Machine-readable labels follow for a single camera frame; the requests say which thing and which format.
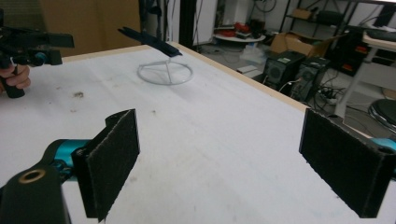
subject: white table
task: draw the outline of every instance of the white table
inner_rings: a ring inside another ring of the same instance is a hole
[[[363,35],[362,41],[369,44],[371,50],[347,87],[346,93],[335,106],[334,114],[342,118],[346,113],[347,101],[361,81],[390,90],[396,90],[396,68],[379,63],[372,63],[372,59],[379,49],[396,51],[396,42],[372,39],[367,34]]]
[[[360,219],[306,163],[304,105],[177,47],[195,77],[176,86],[136,75],[140,63],[166,59],[145,46],[33,68],[24,97],[0,97],[0,185],[52,141],[93,138],[107,116],[135,108],[141,154],[106,223],[395,222],[394,182],[378,218]],[[97,223],[78,184],[63,189],[73,223]]]

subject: black device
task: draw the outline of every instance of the black device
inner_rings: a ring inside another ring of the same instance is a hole
[[[305,111],[300,153],[359,217],[376,217],[396,166],[396,151],[311,108]]]
[[[321,10],[317,15],[317,23],[324,25],[339,25],[344,15],[339,12]]]
[[[164,53],[168,57],[175,57],[177,55],[182,55],[180,51],[173,47],[172,45],[169,45],[161,39],[154,37],[152,35],[147,34],[146,32],[139,33],[134,29],[131,29],[129,27],[122,27],[122,29],[119,29],[119,32],[122,33],[123,35],[126,35],[134,40],[140,41],[143,44],[147,44],[160,52]]]
[[[296,101],[308,102],[315,94],[320,81],[329,68],[330,60],[312,57],[303,61],[290,91],[290,98]]]
[[[11,64],[31,66],[41,66],[44,63],[62,64],[60,51],[50,47],[73,48],[73,36],[5,27],[4,10],[0,8],[0,68],[9,68]],[[13,73],[18,74],[17,67]],[[3,77],[0,79],[9,98],[19,98],[24,95],[24,90],[8,86]]]
[[[392,20],[394,14],[396,12],[396,2],[385,2],[384,6],[382,6],[381,11],[379,12],[379,16],[376,18],[373,26],[382,27],[389,25],[389,22]]]
[[[396,42],[396,32],[386,32],[381,30],[367,30],[367,35],[373,39]]]
[[[293,50],[286,50],[275,56],[270,56],[265,63],[263,84],[271,89],[288,94],[290,88],[282,87],[293,81],[304,59],[305,55]]]
[[[76,177],[87,217],[106,218],[140,153],[135,110],[106,118],[91,140],[52,142],[40,162],[0,188],[0,224],[71,223],[61,185]]]
[[[364,28],[358,26],[346,28],[334,49],[329,50],[326,55],[326,58],[332,61],[332,68],[349,76],[355,76],[370,51],[368,44],[362,42],[364,31]]]

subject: floor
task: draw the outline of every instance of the floor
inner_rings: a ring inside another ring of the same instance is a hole
[[[199,52],[218,63],[232,68],[233,70],[247,65],[254,65],[258,70],[263,71],[265,66],[265,57],[270,52],[266,46],[259,46],[259,48],[262,48],[262,51],[265,52],[262,56],[262,63],[260,60],[258,62],[257,60],[253,60],[255,61],[253,62],[251,60],[240,58],[241,55],[244,55],[244,53],[246,54],[246,43],[230,43],[227,41],[210,43],[202,45],[199,48]],[[341,95],[343,93],[343,89],[348,86],[351,79],[352,77],[348,75],[329,69],[322,79],[322,83],[326,82],[326,85],[335,89],[340,89],[340,93],[338,95]],[[382,88],[361,83],[357,90],[352,94],[347,105],[344,123],[372,137],[389,137],[390,132],[372,119],[367,113],[367,108],[371,102],[385,97],[386,96],[384,95]],[[311,100],[309,105],[318,110],[323,109],[328,113],[333,113],[335,109],[334,105],[326,104],[319,95],[315,97],[315,101]]]

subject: shelf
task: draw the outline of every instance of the shelf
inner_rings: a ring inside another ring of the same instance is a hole
[[[298,18],[298,17],[293,17],[293,16],[291,16],[291,15],[286,15],[285,17],[292,18],[292,19],[295,19],[295,20],[297,20],[297,21],[306,21],[306,22],[313,22],[313,23],[315,23],[315,21],[306,20],[306,19],[302,19],[302,18]]]
[[[247,39],[241,39],[237,37],[227,37],[224,35],[215,35],[215,38],[217,39],[222,39],[222,40],[228,40],[228,41],[233,41],[233,42],[241,42],[241,43],[253,43],[253,42],[259,42],[265,39],[265,35],[262,35],[260,38],[247,38]]]

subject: black stool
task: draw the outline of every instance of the black stool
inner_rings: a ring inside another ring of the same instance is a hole
[[[396,135],[396,101],[377,100],[370,105],[369,114]]]

